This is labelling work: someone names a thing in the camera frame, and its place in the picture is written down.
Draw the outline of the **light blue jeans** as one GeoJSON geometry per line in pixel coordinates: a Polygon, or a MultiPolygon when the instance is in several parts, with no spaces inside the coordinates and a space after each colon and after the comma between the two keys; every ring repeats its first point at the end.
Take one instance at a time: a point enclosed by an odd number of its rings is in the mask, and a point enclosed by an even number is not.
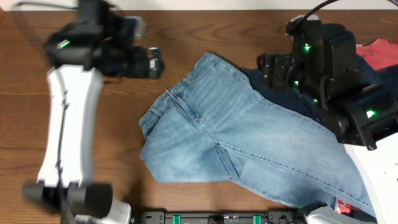
{"type": "Polygon", "coordinates": [[[333,133],[254,90],[204,54],[140,119],[141,158],[161,183],[232,181],[290,207],[342,200],[374,214],[354,162],[333,133]]]}

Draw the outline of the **dark navy shorts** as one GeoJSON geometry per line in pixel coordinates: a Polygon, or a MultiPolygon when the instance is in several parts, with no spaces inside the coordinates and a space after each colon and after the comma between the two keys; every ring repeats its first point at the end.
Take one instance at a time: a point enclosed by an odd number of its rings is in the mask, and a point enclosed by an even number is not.
{"type": "MultiPolygon", "coordinates": [[[[357,56],[357,59],[363,85],[379,84],[393,94],[397,94],[397,65],[375,70],[361,56],[357,56]]],[[[309,102],[302,95],[293,91],[274,91],[262,86],[257,69],[246,69],[243,70],[243,73],[248,77],[252,88],[262,95],[262,100],[265,102],[265,105],[254,107],[254,111],[249,116],[253,120],[270,120],[271,116],[278,113],[282,113],[289,119],[306,116],[315,121],[320,120],[320,115],[315,111],[315,106],[309,105],[309,102]]]]}

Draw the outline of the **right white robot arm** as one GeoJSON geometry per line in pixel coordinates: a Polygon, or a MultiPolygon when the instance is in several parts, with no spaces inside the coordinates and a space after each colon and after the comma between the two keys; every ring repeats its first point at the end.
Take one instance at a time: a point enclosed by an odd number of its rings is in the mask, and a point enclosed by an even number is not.
{"type": "Polygon", "coordinates": [[[361,174],[378,223],[397,222],[397,97],[361,83],[352,32],[310,16],[286,25],[288,54],[257,58],[261,84],[294,91],[314,107],[361,174]]]}

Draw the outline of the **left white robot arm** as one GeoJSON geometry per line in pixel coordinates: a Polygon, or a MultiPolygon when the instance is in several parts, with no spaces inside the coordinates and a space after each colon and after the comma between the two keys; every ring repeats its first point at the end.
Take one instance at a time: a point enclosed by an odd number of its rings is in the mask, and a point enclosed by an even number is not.
{"type": "Polygon", "coordinates": [[[120,16],[104,0],[79,0],[76,11],[44,45],[51,66],[47,149],[36,183],[25,184],[23,194],[62,223],[137,223],[110,184],[94,181],[96,110],[106,78],[158,79],[164,62],[157,47],[134,45],[140,17],[120,16]]]}

